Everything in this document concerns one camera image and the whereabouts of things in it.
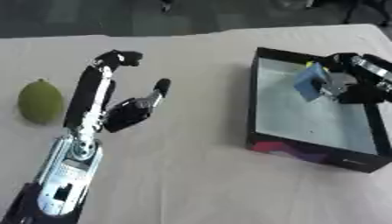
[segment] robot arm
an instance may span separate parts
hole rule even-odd
[[[55,141],[37,177],[24,185],[0,223],[77,223],[103,156],[95,134],[102,128],[116,132],[140,123],[167,94],[170,81],[162,79],[149,96],[131,98],[107,112],[116,87],[113,72],[119,66],[138,66],[142,56],[114,50],[86,68],[66,112],[67,134]]]
[[[315,66],[324,69],[313,69],[318,78],[311,83],[322,95],[340,103],[392,102],[392,63],[371,54],[357,53],[336,53],[317,62]],[[349,74],[355,82],[339,83],[333,78],[334,73]]]

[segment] green ball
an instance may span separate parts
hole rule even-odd
[[[27,120],[47,124],[63,110],[63,97],[56,87],[40,79],[22,89],[17,105]]]

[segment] box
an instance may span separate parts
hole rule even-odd
[[[318,58],[257,49],[250,78],[248,148],[359,172],[387,165],[392,150],[377,105],[339,104],[326,97],[307,102],[293,87],[306,62]]]

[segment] table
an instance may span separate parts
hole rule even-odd
[[[245,150],[249,66],[258,46],[327,55],[359,52],[392,60],[369,24],[225,31],[162,38],[105,36],[0,39],[0,213],[33,178],[61,132],[25,122],[18,91],[48,79],[69,102],[81,71],[111,49],[145,54],[116,72],[112,103],[172,79],[153,117],[102,133],[104,159],[80,223],[374,223],[392,220],[392,166],[367,175]],[[380,106],[388,128],[389,104]]]

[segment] beige table surface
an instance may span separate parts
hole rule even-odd
[[[118,49],[145,58],[115,74],[112,103],[149,93],[161,77],[172,79],[172,89],[150,120],[100,135],[105,156],[80,223],[392,223],[391,166],[367,175],[244,149],[249,66],[258,46],[392,60],[392,44],[367,24],[172,38],[0,39],[0,214],[62,133],[61,120],[49,127],[24,122],[15,108],[18,91],[45,78],[69,102],[86,64]],[[387,118],[389,105],[382,107]]]

